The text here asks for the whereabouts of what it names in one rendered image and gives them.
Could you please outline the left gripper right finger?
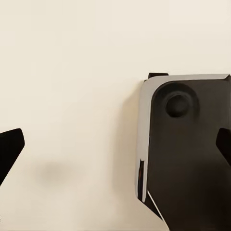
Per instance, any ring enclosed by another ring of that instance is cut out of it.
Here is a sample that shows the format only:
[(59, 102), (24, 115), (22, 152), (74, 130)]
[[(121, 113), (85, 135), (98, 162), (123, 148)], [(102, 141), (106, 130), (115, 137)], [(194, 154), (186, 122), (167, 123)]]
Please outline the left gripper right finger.
[(222, 153), (226, 161), (231, 167), (231, 130), (220, 128), (218, 131), (216, 146)]

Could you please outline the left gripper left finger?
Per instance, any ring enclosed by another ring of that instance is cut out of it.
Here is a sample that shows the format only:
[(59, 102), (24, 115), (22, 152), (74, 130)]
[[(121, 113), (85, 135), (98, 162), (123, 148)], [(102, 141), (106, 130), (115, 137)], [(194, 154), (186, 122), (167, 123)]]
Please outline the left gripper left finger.
[(25, 146), (21, 128), (0, 133), (0, 186)]

